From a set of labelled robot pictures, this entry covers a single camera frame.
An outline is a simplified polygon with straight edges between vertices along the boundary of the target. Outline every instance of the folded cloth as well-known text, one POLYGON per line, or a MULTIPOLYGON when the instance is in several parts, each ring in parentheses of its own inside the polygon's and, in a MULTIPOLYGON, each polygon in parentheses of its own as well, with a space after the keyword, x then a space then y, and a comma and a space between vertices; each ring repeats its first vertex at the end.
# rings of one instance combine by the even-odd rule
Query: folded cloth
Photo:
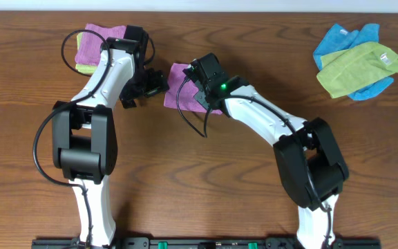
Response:
MULTIPOLYGON (((353 48, 364 42, 379 42, 379 24, 366 24, 360 32, 354 30, 348 32, 342 26, 335 24, 328 31, 313 53, 314 61, 319 70, 322 70, 321 57, 329 53, 337 52, 348 48, 353 48)), ((382 80, 368 85, 363 89, 348 95, 353 100, 367 100, 379 95, 383 90, 394 82, 391 77, 385 77, 382 80)))
MULTIPOLYGON (((87 24, 85 29, 97 32, 104 39, 107 39, 108 37, 123 38, 126 26, 103 28, 96 26, 95 24, 87 24)), ((75 56, 75 62, 77 64, 97 66, 101 59, 101 44, 102 40, 99 37, 86 33, 82 37, 81 46, 79 47, 79 50, 75 56)))
POLYGON ((377 42, 366 42, 321 57, 322 71, 317 79, 338 98, 398 73, 398 54, 377 42))
MULTIPOLYGON (((76 36, 76 44, 77 44, 77 49, 78 50, 79 50, 79 46, 81 45, 82 35, 83 35, 83 33, 79 33, 76 36)), ((95 71, 96 71, 97 66, 76 64, 75 68, 76 68, 76 70, 78 70, 81 73, 94 74, 95 71)))
MULTIPOLYGON (((164 107, 177 109, 176 94, 180 85, 184 82, 185 74, 182 70, 186 69, 188 64, 174 63, 171 66, 168 84, 170 89, 165 93, 164 107)), ((207 112, 207 110, 194 99, 198 92, 196 85, 190 80, 183 86, 179 93, 179 108, 184 111, 207 112)), ((222 114, 220 110, 213 110, 211 113, 222 114)))

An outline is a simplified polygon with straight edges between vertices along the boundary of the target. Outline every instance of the green cloth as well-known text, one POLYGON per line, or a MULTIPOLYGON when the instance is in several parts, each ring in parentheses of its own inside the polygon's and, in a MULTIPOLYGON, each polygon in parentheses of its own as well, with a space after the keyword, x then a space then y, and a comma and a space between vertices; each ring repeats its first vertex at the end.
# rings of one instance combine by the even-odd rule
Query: green cloth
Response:
POLYGON ((377 42, 324 55, 317 79, 331 98, 338 98, 398 73, 398 54, 377 42))
MULTIPOLYGON (((82 33, 79 33, 76 36, 76 42, 77 42, 77 49, 78 50, 79 50, 79 45, 81 45, 81 40, 82 40, 82 33)), ((76 68, 76 70, 78 70, 81 73, 94 74, 94 72, 96 71, 97 66, 76 64, 75 68, 76 68)))

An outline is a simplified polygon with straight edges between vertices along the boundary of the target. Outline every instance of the blue cloth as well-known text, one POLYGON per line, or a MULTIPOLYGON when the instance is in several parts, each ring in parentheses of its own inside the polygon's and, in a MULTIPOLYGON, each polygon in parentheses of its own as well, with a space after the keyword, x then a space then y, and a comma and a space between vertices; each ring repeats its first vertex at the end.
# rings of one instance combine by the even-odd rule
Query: blue cloth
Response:
MULTIPOLYGON (((358 30, 348 32, 342 26, 335 24, 328 33, 326 33, 322 42, 314 51, 314 61, 319 70, 322 70, 322 56, 339 50, 353 48, 368 41, 379 42, 379 24, 366 24, 360 32, 358 30)), ((379 95, 393 82, 393 78, 385 77, 378 82, 372 83, 369 86, 349 94, 348 97, 353 100, 367 100, 379 95)))

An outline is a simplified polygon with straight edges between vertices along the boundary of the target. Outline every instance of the black base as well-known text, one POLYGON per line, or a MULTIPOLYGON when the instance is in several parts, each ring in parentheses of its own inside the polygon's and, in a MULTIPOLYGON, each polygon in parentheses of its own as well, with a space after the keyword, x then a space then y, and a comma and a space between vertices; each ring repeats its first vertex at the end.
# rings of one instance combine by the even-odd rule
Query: black base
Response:
MULTIPOLYGON (((32 249, 84 248, 77 239, 33 240, 32 249)), ((295 238, 268 239, 148 239, 145 237, 117 240, 110 249, 300 249, 295 238)), ((380 249, 378 239, 336 239, 332 249, 380 249)))

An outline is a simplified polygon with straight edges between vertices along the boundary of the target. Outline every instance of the stacked cloth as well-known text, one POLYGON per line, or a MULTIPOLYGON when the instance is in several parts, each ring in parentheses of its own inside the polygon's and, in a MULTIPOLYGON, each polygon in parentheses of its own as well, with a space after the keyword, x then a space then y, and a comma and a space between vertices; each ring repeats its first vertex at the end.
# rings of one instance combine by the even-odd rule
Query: stacked cloth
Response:
POLYGON ((379 42, 379 24, 348 32, 335 24, 313 53, 317 79, 332 98, 367 100, 390 86, 398 73, 398 54, 379 42))
MULTIPOLYGON (((85 29, 100 34, 104 39, 109 37, 124 38, 126 26, 103 28, 95 24, 87 24, 85 29)), ((90 33, 79 33, 77 39, 77 54, 75 56, 76 70, 85 74, 93 74, 101 60, 100 47, 102 41, 90 33)))

